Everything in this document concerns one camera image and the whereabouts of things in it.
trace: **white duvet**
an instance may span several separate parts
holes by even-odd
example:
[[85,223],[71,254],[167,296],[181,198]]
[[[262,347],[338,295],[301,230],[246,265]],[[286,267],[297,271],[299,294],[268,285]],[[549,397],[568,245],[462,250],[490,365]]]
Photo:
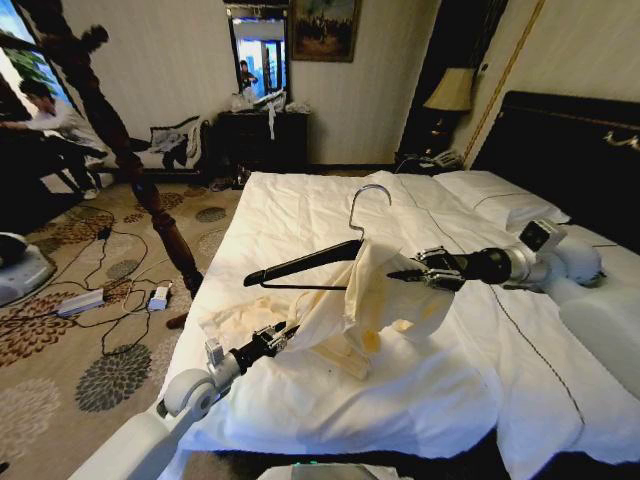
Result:
[[[347,226],[350,201],[366,183],[384,185],[393,206],[379,192],[367,192],[358,199],[354,222],[395,242],[404,255],[439,245],[458,253],[515,241],[429,177],[254,173],[189,312],[165,387],[182,370],[205,367],[200,324],[215,330],[214,312],[265,294],[259,286],[244,288],[244,276],[354,238]],[[324,283],[335,268],[287,282]],[[299,293],[275,292],[284,299]],[[494,293],[468,282],[429,338],[409,342],[386,328],[381,339],[365,381],[311,352],[260,360],[183,437],[166,475],[180,470],[189,450],[395,450],[450,457],[496,425],[514,479],[531,477],[562,450],[606,462],[640,458],[640,402],[564,327],[544,295]]]

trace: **white power strip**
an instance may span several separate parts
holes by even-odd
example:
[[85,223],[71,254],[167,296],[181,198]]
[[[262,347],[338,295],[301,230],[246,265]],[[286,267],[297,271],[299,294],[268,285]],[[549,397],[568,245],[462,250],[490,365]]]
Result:
[[83,295],[65,300],[58,306],[58,315],[68,317],[76,313],[84,312],[90,308],[99,307],[104,304],[104,290],[99,288]]

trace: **lampshade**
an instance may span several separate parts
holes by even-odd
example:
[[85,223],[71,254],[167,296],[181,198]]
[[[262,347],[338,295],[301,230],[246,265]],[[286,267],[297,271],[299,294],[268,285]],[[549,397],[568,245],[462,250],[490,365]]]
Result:
[[447,68],[435,92],[424,104],[434,110],[465,112],[471,110],[473,68]]

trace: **white shirt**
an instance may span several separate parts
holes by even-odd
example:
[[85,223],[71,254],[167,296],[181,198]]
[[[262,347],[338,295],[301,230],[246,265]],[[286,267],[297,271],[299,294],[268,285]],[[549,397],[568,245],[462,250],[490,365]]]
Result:
[[55,115],[38,111],[32,120],[25,122],[27,127],[31,130],[54,130],[70,142],[95,148],[101,152],[107,151],[107,147],[98,138],[89,122],[82,118],[71,105],[57,98],[54,98],[53,102]]

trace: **headboard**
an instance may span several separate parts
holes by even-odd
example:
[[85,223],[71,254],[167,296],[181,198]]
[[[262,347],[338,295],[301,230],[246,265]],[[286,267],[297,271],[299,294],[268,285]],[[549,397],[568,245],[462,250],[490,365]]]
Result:
[[640,253],[640,103],[510,91],[472,168]]

